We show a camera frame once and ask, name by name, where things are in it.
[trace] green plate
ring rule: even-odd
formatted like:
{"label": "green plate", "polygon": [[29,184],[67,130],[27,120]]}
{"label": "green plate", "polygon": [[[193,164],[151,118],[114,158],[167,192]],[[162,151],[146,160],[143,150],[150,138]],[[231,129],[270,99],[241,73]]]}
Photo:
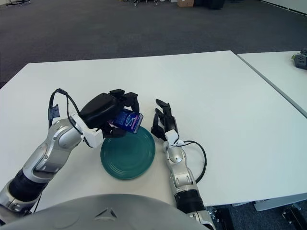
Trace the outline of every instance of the green plate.
{"label": "green plate", "polygon": [[152,135],[143,127],[136,134],[127,132],[122,138],[105,139],[100,158],[113,177],[128,180],[142,175],[154,160]]}

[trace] black cable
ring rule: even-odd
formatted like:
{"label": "black cable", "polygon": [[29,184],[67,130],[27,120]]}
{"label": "black cable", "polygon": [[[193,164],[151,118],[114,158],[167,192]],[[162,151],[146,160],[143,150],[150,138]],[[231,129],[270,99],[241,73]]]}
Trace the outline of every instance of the black cable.
{"label": "black cable", "polygon": [[66,112],[67,112],[67,118],[70,122],[70,124],[72,125],[72,127],[74,127],[74,129],[80,134],[82,135],[82,132],[80,130],[77,129],[77,127],[73,124],[72,120],[71,120],[71,117],[69,116],[69,112],[68,112],[68,106],[69,103],[68,103],[68,97],[66,97]]}
{"label": "black cable", "polygon": [[206,172],[206,168],[207,168],[207,156],[206,156],[206,152],[205,150],[203,149],[203,147],[197,143],[196,141],[193,141],[193,140],[185,140],[184,143],[187,143],[187,144],[184,144],[184,145],[181,145],[181,146],[187,146],[187,145],[190,145],[190,144],[197,144],[201,150],[202,150],[202,153],[203,153],[203,156],[205,158],[205,163],[203,165],[203,168],[202,168],[202,171],[201,171],[201,174],[200,176],[196,179],[196,183],[198,183],[199,181],[201,181],[202,177],[205,175],[205,172]]}
{"label": "black cable", "polygon": [[36,207],[35,207],[35,209],[34,209],[34,212],[33,212],[33,213],[35,213],[35,212],[36,212],[36,210],[37,210],[38,203],[40,202],[40,198],[38,199],[38,201],[37,201],[37,203],[36,203]]}
{"label": "black cable", "polygon": [[[83,133],[82,133],[80,130],[77,129],[77,127],[74,125],[74,123],[72,122],[72,120],[71,120],[71,118],[70,118],[70,116],[69,116],[69,112],[68,112],[69,102],[68,102],[68,99],[69,99],[69,100],[71,101],[71,103],[73,104],[73,107],[75,108],[75,110],[76,110],[78,116],[81,116],[81,115],[80,115],[80,111],[79,111],[78,106],[76,105],[75,101],[69,96],[69,94],[68,94],[65,90],[63,90],[63,89],[56,89],[56,90],[52,93],[52,95],[50,96],[49,107],[48,107],[48,109],[52,109],[52,107],[53,107],[53,100],[54,100],[54,96],[55,96],[56,93],[60,93],[60,94],[66,96],[66,112],[67,112],[68,121],[69,121],[69,123],[72,125],[72,127],[73,127],[80,135],[82,135]],[[53,121],[53,118],[49,119],[49,123],[48,123],[49,128],[52,126],[52,121]],[[88,147],[92,148],[92,146],[90,146],[90,144],[87,142],[86,138],[84,138],[84,141],[85,141],[85,143],[87,144]]]}
{"label": "black cable", "polygon": [[[72,125],[72,127],[74,127],[74,129],[75,129],[80,135],[83,135],[83,133],[82,133],[80,130],[78,130],[78,128],[74,125],[74,123],[73,123],[72,120],[71,120],[71,117],[69,116],[69,112],[68,112],[68,107],[69,107],[68,98],[70,98],[69,95],[66,96],[66,112],[67,112],[67,118],[68,118],[70,124]],[[87,144],[88,147],[92,148],[92,146],[90,146],[90,144],[87,142],[86,138],[84,138],[84,141],[85,141],[85,143]]]}

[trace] white table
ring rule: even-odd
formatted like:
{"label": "white table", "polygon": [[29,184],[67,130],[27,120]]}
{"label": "white table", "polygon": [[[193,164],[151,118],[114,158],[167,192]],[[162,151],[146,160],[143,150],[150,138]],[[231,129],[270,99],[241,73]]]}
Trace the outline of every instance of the white table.
{"label": "white table", "polygon": [[[0,187],[15,176],[47,135],[47,104],[56,88],[79,108],[101,92],[139,95],[142,126],[152,126],[154,100],[170,102],[182,139],[202,144],[208,166],[199,190],[205,205],[232,204],[307,192],[307,119],[231,51],[26,65],[0,90]],[[56,96],[65,117],[65,99]],[[149,196],[174,204],[162,142],[141,177],[116,180],[100,149],[84,143],[43,192],[39,209],[106,193]],[[203,159],[186,147],[197,177]]]}
{"label": "white table", "polygon": [[238,54],[253,70],[307,117],[307,70],[296,68],[299,51]]}

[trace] robotic hand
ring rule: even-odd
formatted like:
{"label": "robotic hand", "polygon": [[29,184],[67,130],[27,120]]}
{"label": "robotic hand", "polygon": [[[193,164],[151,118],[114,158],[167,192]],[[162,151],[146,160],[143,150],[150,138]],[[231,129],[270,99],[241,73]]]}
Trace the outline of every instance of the robotic hand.
{"label": "robotic hand", "polygon": [[[206,155],[195,141],[182,141],[179,139],[176,120],[172,116],[170,105],[161,100],[156,100],[158,106],[163,110],[155,110],[153,127],[151,133],[157,138],[164,140],[163,149],[166,153],[166,162],[170,169],[170,186],[176,200],[177,208],[195,219],[198,223],[215,230],[211,213],[206,210],[198,191],[197,182],[202,178],[206,169]],[[159,119],[164,129],[159,126]],[[196,143],[204,153],[205,165],[197,180],[194,179],[191,170],[187,167],[187,156],[182,146]]]}
{"label": "robotic hand", "polygon": [[[58,105],[53,107],[56,93],[67,99],[68,118],[52,124],[59,117]],[[126,106],[139,112],[137,94],[123,90],[102,93],[79,111],[72,98],[62,89],[53,92],[49,102],[49,131],[46,140],[38,146],[14,179],[0,192],[0,225],[30,213],[50,180],[66,163],[71,151],[83,140],[89,147],[97,147],[103,138],[118,138],[126,131],[111,126],[108,121],[115,118]],[[68,100],[75,107],[69,114]]]}

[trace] dark carpet floor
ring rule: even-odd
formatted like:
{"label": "dark carpet floor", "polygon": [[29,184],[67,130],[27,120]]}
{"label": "dark carpet floor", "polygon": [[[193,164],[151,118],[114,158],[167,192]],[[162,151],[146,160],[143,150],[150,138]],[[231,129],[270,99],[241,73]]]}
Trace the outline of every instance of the dark carpet floor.
{"label": "dark carpet floor", "polygon": [[[306,46],[306,38],[307,17],[257,0],[227,1],[220,11],[169,2],[31,0],[0,7],[0,87],[31,62],[291,51]],[[299,204],[307,217],[307,202]],[[236,230],[294,229],[281,208],[227,207]]]}

